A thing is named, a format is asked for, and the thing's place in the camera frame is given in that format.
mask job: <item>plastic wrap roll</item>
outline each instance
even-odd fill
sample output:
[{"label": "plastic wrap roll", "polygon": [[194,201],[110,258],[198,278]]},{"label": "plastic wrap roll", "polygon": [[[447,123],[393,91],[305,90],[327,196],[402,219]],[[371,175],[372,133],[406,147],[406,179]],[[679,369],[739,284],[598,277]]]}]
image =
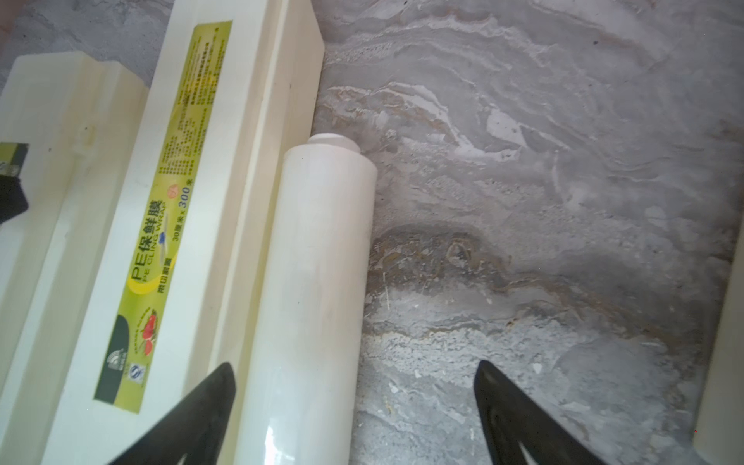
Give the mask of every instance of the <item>plastic wrap roll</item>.
[{"label": "plastic wrap roll", "polygon": [[286,154],[236,464],[348,463],[376,177],[340,135]]}]

